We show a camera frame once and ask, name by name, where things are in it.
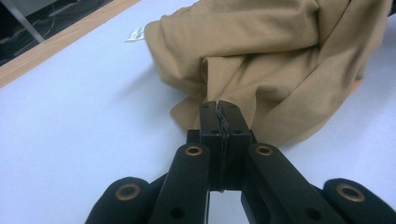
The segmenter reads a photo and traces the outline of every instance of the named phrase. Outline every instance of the white surface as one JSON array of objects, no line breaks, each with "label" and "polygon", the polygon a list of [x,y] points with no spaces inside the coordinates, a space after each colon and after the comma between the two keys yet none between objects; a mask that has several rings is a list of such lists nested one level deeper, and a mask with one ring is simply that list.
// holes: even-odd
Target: white surface
[{"label": "white surface", "polygon": [[[0,223],[82,223],[115,180],[168,170],[185,142],[168,111],[184,95],[161,83],[144,41],[123,41],[179,7],[141,1],[0,90]],[[393,208],[395,35],[396,17],[327,126],[283,149],[312,184],[355,180]],[[248,223],[239,195],[212,193],[209,223]]]}]

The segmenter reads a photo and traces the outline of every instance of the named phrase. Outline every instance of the clothing tag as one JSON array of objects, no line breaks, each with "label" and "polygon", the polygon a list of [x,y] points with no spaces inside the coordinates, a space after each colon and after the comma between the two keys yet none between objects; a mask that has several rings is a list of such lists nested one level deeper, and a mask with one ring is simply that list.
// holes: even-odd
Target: clothing tag
[{"label": "clothing tag", "polygon": [[125,40],[127,43],[133,43],[137,40],[141,40],[145,38],[145,27],[137,28],[132,30],[131,34]]}]

